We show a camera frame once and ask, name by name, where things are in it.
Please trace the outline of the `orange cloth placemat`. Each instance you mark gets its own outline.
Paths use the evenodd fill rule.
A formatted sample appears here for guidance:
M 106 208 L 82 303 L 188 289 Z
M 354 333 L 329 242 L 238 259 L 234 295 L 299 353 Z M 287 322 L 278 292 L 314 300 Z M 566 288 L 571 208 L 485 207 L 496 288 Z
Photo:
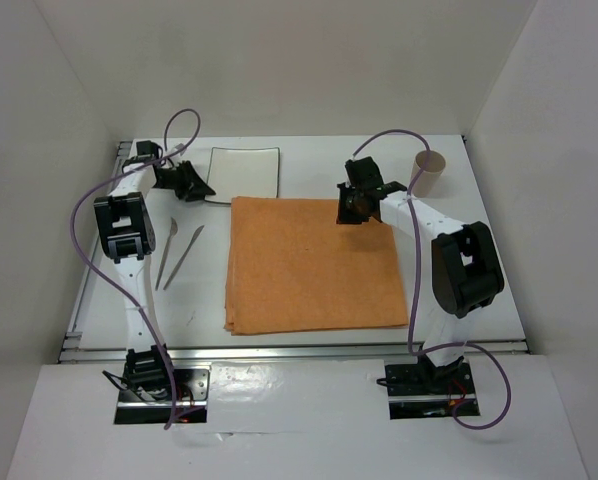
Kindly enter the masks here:
M 233 335 L 404 327 L 393 230 L 336 221 L 322 199 L 236 197 L 225 328 Z

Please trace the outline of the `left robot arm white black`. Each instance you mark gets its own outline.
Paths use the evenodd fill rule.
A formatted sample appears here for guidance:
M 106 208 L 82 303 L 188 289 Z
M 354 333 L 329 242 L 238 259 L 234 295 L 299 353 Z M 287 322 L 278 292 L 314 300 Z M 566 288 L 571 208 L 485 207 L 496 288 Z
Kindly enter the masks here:
M 160 165 L 156 160 L 163 156 L 163 148 L 148 140 L 138 142 L 136 155 L 122 166 L 125 177 L 110 194 L 94 201 L 100 243 L 114 264 L 127 322 L 124 371 L 110 380 L 121 391 L 156 401 L 171 397 L 178 377 L 161 355 L 166 342 L 156 320 L 150 276 L 156 234 L 145 197 L 153 187 L 171 190 L 184 202 L 203 200 L 215 193 L 192 164 L 181 158 L 182 145 L 172 152 L 174 156 Z

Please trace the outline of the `white square plate black rim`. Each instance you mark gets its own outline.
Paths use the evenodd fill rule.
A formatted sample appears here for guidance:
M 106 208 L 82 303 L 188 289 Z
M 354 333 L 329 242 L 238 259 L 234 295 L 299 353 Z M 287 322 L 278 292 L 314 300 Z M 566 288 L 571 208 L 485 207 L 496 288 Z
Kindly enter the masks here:
M 206 183 L 214 194 L 206 200 L 230 204 L 236 197 L 277 198 L 279 192 L 280 150 L 228 149 L 211 151 Z

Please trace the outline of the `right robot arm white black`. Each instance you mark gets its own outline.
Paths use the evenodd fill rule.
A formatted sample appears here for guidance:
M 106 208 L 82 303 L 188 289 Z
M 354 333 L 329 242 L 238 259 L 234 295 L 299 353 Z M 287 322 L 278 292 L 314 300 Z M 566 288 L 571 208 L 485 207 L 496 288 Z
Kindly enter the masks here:
M 427 392 L 439 391 L 459 370 L 476 318 L 504 288 L 504 277 L 489 227 L 452 219 L 410 194 L 405 185 L 386 183 L 370 157 L 345 163 L 348 180 L 338 185 L 337 222 L 385 223 L 415 241 L 413 304 L 422 291 L 423 246 L 430 247 L 431 291 L 440 317 L 416 352 L 414 378 Z

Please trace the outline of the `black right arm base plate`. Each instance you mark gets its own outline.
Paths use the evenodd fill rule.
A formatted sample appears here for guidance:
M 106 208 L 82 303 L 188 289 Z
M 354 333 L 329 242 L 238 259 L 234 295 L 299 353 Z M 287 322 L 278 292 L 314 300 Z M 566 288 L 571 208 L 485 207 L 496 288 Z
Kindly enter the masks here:
M 428 380 L 418 364 L 385 366 L 385 375 L 376 383 L 388 395 L 391 420 L 451 417 L 457 408 L 459 417 L 480 415 L 470 365 L 463 361 L 450 375 Z

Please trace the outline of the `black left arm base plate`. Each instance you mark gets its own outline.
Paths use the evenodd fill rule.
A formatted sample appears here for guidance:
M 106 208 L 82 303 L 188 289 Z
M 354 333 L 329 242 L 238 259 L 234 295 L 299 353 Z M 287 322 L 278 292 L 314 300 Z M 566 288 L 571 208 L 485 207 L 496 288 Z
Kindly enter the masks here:
M 211 370 L 209 366 L 176 368 L 174 424 L 204 424 L 208 417 Z M 165 424 L 170 418 L 172 392 L 169 386 L 156 391 L 141 387 L 120 387 L 114 414 L 115 425 Z

